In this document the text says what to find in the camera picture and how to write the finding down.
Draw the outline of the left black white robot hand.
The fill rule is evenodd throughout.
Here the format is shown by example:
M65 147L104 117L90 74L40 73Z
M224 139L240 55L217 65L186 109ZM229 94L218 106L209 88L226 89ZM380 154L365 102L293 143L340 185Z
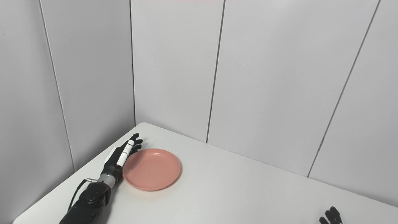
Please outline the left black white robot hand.
M135 133L122 146L111 150L106 158L100 177L109 176L118 183L122 178L122 169L127 159L141 149L142 139L139 139L139 133Z

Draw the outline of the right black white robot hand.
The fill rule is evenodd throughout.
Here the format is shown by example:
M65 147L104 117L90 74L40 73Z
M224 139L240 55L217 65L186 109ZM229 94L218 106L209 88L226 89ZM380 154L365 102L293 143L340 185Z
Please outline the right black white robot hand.
M324 212L324 216L319 218L320 224L343 224L343 220L341 218L340 212L336 209L336 207L330 207L328 210Z

